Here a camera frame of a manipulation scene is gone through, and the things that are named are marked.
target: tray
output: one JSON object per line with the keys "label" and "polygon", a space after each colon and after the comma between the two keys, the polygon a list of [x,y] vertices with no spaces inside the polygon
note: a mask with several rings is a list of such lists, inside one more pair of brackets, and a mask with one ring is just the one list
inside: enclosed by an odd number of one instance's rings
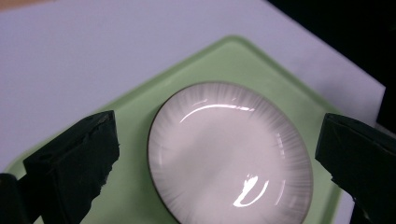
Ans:
{"label": "tray", "polygon": [[[332,223],[341,190],[315,160],[315,150],[324,114],[339,112],[241,36],[222,38],[95,111],[115,111],[120,159],[82,223],[177,223],[150,177],[149,128],[166,99],[180,89],[205,81],[246,86],[272,101],[289,117],[304,139],[314,174],[313,199],[304,223]],[[21,155],[6,172],[22,177],[22,160],[49,140]]]}

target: ceramic plate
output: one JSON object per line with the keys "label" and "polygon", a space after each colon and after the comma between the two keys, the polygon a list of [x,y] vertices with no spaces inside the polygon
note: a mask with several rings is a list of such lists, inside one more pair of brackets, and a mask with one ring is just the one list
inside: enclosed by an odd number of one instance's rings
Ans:
{"label": "ceramic plate", "polygon": [[148,162],[181,223],[302,223],[312,168],[301,136],[271,102],[222,82],[189,86],[154,119]]}

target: table surface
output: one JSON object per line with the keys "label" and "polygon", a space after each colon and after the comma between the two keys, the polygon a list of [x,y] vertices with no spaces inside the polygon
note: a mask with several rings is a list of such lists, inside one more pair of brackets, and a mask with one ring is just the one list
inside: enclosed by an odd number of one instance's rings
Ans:
{"label": "table surface", "polygon": [[[0,170],[226,35],[250,40],[369,125],[385,90],[266,1],[26,1],[0,5],[0,34]],[[348,223],[352,208],[343,194],[335,223]]]}

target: dark background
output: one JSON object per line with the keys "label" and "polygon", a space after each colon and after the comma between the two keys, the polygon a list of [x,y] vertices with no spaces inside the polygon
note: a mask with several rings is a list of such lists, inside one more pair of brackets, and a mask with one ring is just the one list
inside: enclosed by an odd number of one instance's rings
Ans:
{"label": "dark background", "polygon": [[[396,1],[269,2],[386,87],[377,123],[396,133]],[[358,223],[369,222],[355,206],[350,224]]]}

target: white plate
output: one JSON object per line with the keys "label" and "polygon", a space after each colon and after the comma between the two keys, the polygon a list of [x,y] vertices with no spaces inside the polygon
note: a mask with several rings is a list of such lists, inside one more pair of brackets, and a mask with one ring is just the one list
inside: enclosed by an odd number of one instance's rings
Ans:
{"label": "white plate", "polygon": [[148,140],[156,189],[181,223],[302,223],[312,197],[304,142],[271,102],[222,82],[189,86]]}

